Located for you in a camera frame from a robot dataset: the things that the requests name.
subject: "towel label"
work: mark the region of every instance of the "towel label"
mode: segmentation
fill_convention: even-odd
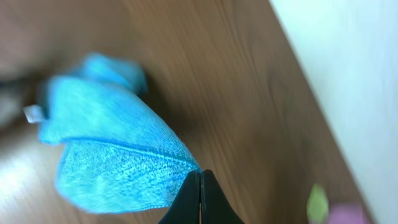
[[[40,123],[45,120],[43,109],[39,105],[31,105],[24,107],[24,113],[27,122],[31,124]]]

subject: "folded cloth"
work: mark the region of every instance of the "folded cloth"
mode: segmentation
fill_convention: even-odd
[[[45,86],[39,139],[65,143],[55,186],[87,212],[169,207],[199,170],[187,147],[136,94],[146,91],[134,62],[91,54]]]

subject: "white surface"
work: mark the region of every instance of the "white surface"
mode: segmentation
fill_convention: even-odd
[[[398,1],[271,4],[374,218],[398,223]]]

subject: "green leaf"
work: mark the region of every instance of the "green leaf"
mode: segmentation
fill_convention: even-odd
[[[325,223],[329,215],[328,198],[323,188],[314,184],[307,202],[308,220],[314,223]]]

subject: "wood grain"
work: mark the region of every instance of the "wood grain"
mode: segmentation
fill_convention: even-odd
[[[2,0],[0,74],[61,70],[92,50],[140,62],[144,101],[217,176],[246,223],[307,223],[314,182],[362,203],[267,1]],[[34,127],[0,142],[0,223],[157,223],[166,209],[89,215],[53,189],[62,147]]]

